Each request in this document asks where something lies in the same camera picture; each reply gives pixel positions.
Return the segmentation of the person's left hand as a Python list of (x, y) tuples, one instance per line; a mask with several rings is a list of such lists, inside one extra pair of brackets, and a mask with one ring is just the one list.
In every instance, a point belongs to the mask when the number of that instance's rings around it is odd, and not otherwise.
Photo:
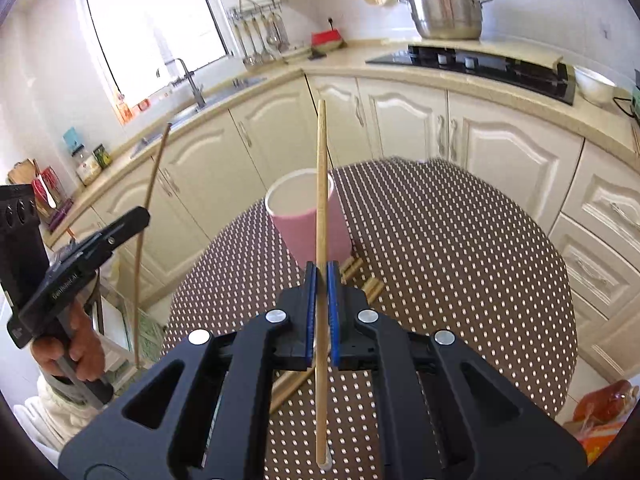
[[(76, 375), (83, 382), (99, 379), (104, 373), (105, 354), (101, 341), (92, 329), (91, 318), (82, 304), (76, 300), (68, 310), (70, 328), (74, 332), (68, 353), (76, 363)], [(61, 341), (53, 337), (40, 337), (30, 346), (30, 352), (40, 368), (47, 374), (63, 377), (56, 361), (64, 354)]]

